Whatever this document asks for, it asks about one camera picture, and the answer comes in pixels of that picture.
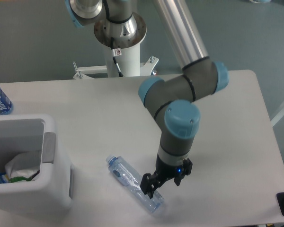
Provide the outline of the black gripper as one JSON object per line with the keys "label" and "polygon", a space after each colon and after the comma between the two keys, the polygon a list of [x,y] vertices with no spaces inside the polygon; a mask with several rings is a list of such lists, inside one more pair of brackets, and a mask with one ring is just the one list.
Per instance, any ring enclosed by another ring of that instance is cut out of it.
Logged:
{"label": "black gripper", "polygon": [[140,188],[145,195],[149,198],[153,198],[155,191],[160,188],[166,181],[171,179],[177,186],[180,186],[181,181],[186,175],[190,175],[192,171],[193,163],[189,158],[184,159],[181,165],[171,166],[164,163],[159,155],[156,159],[156,171],[154,174],[144,174]]}

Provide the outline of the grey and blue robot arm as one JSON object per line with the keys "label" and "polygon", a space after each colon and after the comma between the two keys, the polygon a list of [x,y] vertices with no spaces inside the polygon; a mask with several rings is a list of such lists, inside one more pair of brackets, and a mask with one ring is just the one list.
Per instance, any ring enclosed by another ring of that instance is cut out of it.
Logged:
{"label": "grey and blue robot arm", "polygon": [[[134,13],[130,0],[67,0],[66,9],[77,27],[94,24],[94,34],[108,48],[108,67],[117,77],[126,75],[121,63],[125,49],[137,45],[146,27]],[[183,71],[170,80],[152,76],[142,82],[139,97],[161,130],[153,174],[144,174],[140,184],[152,197],[166,181],[180,185],[192,170],[188,158],[199,128],[200,112],[194,101],[227,87],[229,74],[221,62],[213,62],[204,47],[186,2],[156,0],[159,17]]]}

